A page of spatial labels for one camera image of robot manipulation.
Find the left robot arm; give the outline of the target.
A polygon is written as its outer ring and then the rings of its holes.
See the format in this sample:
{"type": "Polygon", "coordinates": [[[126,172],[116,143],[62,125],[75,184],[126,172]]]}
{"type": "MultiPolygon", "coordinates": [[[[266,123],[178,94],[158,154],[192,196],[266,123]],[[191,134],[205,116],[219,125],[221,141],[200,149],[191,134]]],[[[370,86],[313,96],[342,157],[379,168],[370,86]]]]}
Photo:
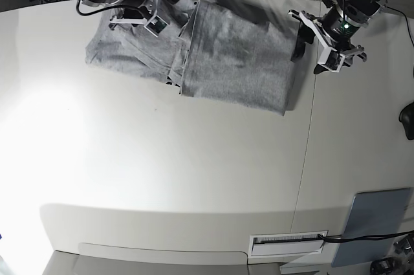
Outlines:
{"type": "Polygon", "coordinates": [[[361,45],[353,45],[351,38],[386,7],[387,0],[322,0],[329,11],[321,17],[306,11],[290,10],[289,15],[300,22],[296,46],[291,61],[296,62],[305,53],[306,45],[317,39],[322,46],[314,74],[340,72],[351,67],[355,57],[367,61],[361,45]]]}

